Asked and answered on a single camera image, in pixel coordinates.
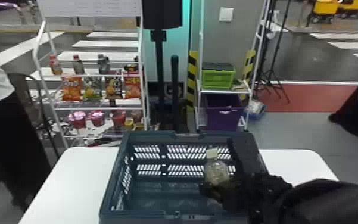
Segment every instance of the yellow black striped tape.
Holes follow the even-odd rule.
[[[194,111],[196,96],[198,51],[190,51],[188,55],[188,78],[187,78],[187,112]]]
[[[254,68],[254,57],[255,57],[255,50],[249,50],[247,51],[247,54],[245,55],[245,61],[244,61],[244,69],[242,71],[242,79],[245,80],[249,87],[251,87],[251,81],[253,79],[253,68]],[[247,94],[241,94],[240,100],[243,101],[247,97]]]

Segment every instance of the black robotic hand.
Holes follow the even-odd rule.
[[[296,187],[281,177],[256,173],[213,186],[200,193],[232,213],[246,211],[252,224],[358,223],[358,185],[316,179]]]

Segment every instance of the red floor mat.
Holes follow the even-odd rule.
[[[270,88],[271,95],[265,90],[259,99],[267,105],[268,112],[336,112],[358,86],[351,85],[283,85],[290,97],[287,103]]]

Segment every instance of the black pants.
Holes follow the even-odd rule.
[[[0,101],[0,181],[19,204],[36,195],[51,171],[17,94]]]

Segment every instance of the black speaker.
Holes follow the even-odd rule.
[[[183,25],[182,0],[142,0],[144,29],[166,30]]]

